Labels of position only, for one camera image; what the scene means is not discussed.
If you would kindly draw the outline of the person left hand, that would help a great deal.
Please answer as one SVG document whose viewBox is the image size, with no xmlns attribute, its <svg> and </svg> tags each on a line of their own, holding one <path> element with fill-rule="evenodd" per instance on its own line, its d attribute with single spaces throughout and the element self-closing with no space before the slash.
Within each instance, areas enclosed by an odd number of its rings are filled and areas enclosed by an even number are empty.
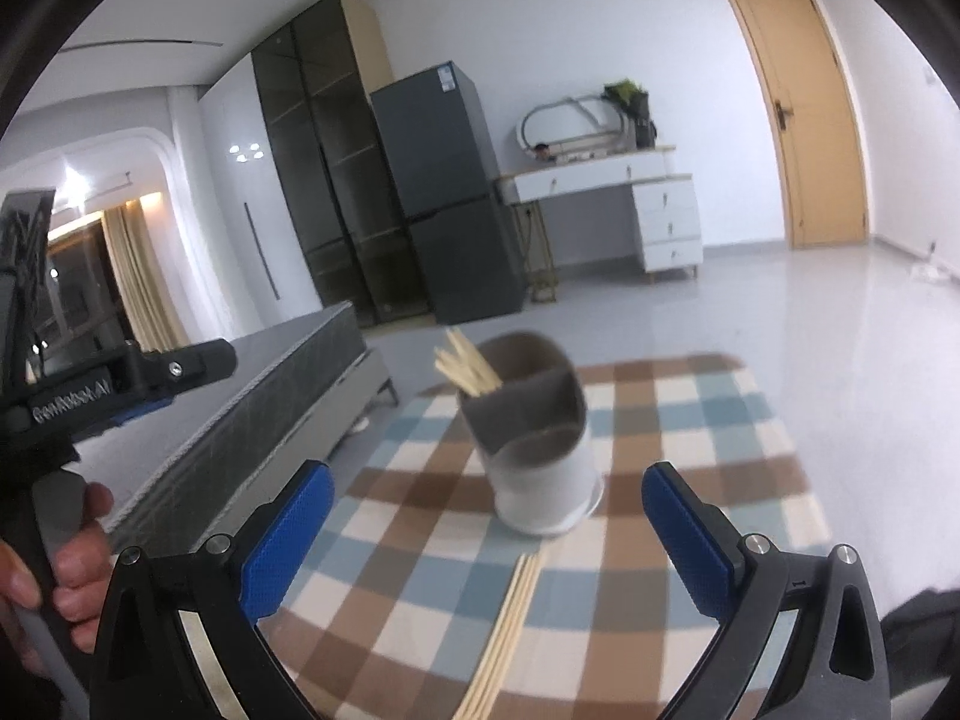
<svg viewBox="0 0 960 720">
<path fill-rule="evenodd" d="M 98 639 L 107 587 L 112 575 L 112 557 L 101 518 L 109 514 L 114 496 L 99 483 L 85 489 L 83 527 L 52 559 L 55 608 L 70 626 L 71 640 L 78 650 L 91 653 Z M 36 649 L 26 639 L 16 610 L 34 611 L 43 600 L 36 578 L 20 555 L 2 543 L 2 631 L 21 667 L 39 678 L 47 670 Z"/>
</svg>

